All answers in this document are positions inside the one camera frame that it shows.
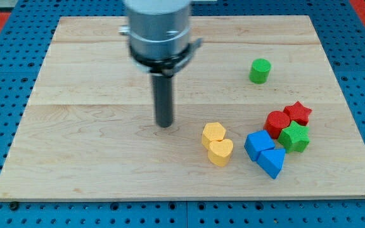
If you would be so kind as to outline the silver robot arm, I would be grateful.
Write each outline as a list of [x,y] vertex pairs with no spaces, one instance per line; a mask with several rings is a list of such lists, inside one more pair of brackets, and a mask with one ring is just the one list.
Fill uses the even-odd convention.
[[190,0],[123,0],[129,52],[154,75],[173,77],[194,57],[202,39],[191,42]]

